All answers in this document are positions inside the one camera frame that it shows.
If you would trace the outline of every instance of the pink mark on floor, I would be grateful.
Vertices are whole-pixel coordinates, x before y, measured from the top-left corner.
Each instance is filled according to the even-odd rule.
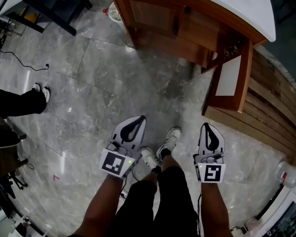
[[[53,176],[53,179],[54,179],[54,181],[56,180],[56,178],[58,179],[58,180],[60,180],[60,178],[58,177],[58,176]]]

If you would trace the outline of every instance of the shoelace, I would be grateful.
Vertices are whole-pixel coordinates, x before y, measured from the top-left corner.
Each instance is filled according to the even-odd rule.
[[[147,165],[148,165],[150,168],[153,168],[154,165],[157,165],[156,161],[154,161],[153,156],[148,156],[146,160],[147,160]]]
[[[171,135],[166,141],[165,141],[165,147],[170,146],[170,150],[173,150],[176,145],[177,138],[174,135]]]

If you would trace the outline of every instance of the plastic bottle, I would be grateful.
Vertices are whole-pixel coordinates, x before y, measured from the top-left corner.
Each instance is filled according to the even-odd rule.
[[[296,186],[296,167],[282,160],[275,168],[274,177],[288,188],[294,188]]]

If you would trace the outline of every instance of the black shorts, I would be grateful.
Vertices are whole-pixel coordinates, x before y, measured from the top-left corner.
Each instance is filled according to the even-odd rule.
[[[197,236],[194,211],[184,172],[169,167],[158,176],[160,205],[153,219],[153,200],[157,187],[151,181],[139,181],[129,190],[108,232],[109,237]]]

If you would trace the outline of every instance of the cabinet door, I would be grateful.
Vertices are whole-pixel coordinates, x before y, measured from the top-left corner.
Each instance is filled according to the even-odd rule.
[[[184,6],[162,0],[117,0],[125,24],[175,38]]]
[[[252,42],[246,40],[239,51],[218,62],[207,105],[242,112],[252,63]]]

